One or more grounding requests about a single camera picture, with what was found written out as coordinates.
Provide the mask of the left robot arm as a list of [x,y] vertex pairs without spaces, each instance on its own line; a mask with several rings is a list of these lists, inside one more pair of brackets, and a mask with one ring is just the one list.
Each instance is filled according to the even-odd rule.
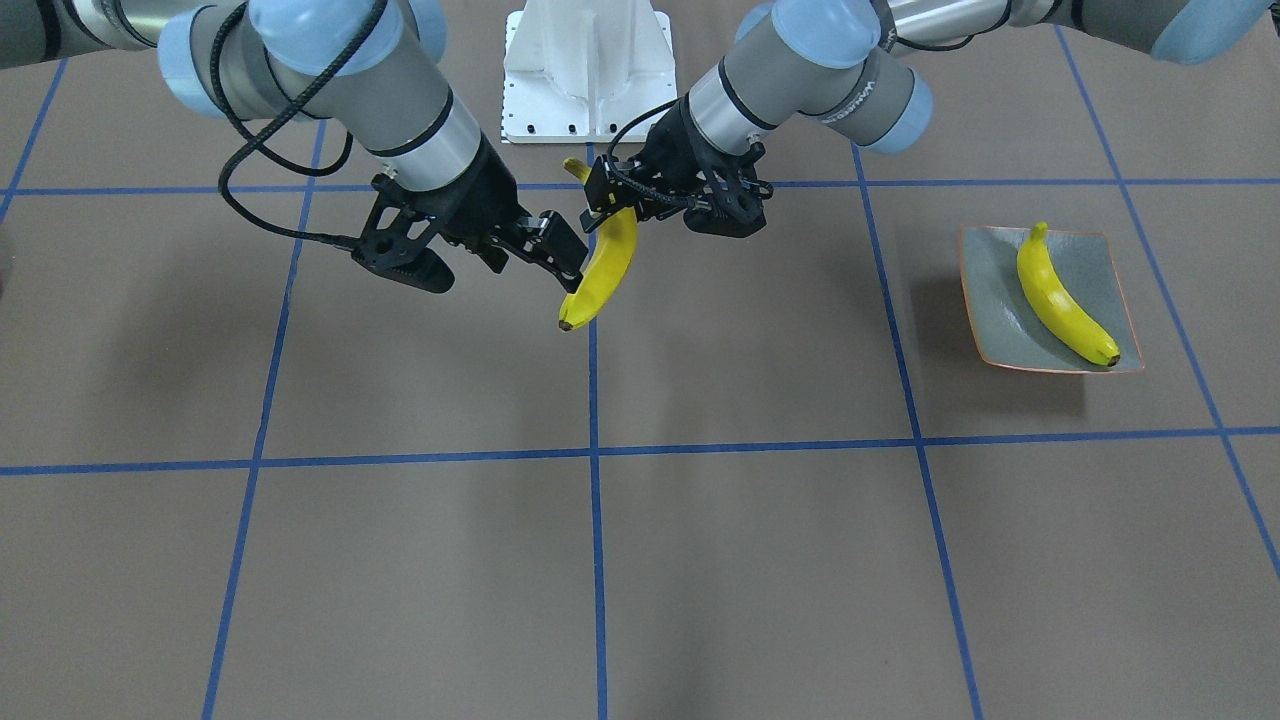
[[698,233],[765,224],[765,138],[803,117],[860,149],[901,152],[924,133],[933,94],[911,53],[952,53],[1005,28],[1075,29],[1160,61],[1197,65],[1239,42],[1272,1],[768,1],[691,88],[645,114],[643,147],[603,152],[585,184],[585,231],[632,210],[680,214]]

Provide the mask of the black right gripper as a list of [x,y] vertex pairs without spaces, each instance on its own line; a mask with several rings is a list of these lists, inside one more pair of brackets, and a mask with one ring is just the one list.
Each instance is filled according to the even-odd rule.
[[[436,236],[463,246],[490,270],[503,270],[511,252],[550,273],[566,293],[579,291],[588,246],[558,211],[525,217],[515,178],[486,137],[479,140],[477,151],[465,172],[438,190],[407,190],[401,183],[406,177],[404,172],[394,177],[379,173],[371,179],[371,187],[378,199],[431,215],[439,228]],[[503,228],[518,219],[524,240],[506,249]]]

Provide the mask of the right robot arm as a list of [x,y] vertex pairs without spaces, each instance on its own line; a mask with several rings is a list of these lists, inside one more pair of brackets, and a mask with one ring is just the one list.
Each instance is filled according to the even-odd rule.
[[282,163],[268,141],[288,122],[332,119],[346,146],[381,164],[372,209],[355,237],[308,232],[375,275],[430,293],[454,277],[435,238],[492,272],[511,258],[564,290],[582,279],[586,245],[554,211],[532,215],[480,123],[439,69],[447,27],[434,1],[5,1],[3,67],[108,49],[156,53],[172,94],[227,120],[248,156]]

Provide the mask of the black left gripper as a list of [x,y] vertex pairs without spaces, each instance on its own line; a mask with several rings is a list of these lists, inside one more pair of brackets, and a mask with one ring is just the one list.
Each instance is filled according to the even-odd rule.
[[[755,163],[765,151],[763,136],[750,131],[746,141],[742,152],[718,149],[700,132],[689,96],[676,100],[630,161],[595,160],[590,165],[584,182],[588,209],[582,210],[582,231],[595,232],[625,209],[634,210],[639,222],[686,211],[712,179],[758,179]],[[663,199],[648,199],[637,190],[640,184]]]

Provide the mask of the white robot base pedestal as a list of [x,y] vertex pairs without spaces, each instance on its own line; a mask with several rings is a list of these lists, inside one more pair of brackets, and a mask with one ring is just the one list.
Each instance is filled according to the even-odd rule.
[[671,20],[649,1],[527,1],[504,50],[508,143],[609,142],[678,95]]

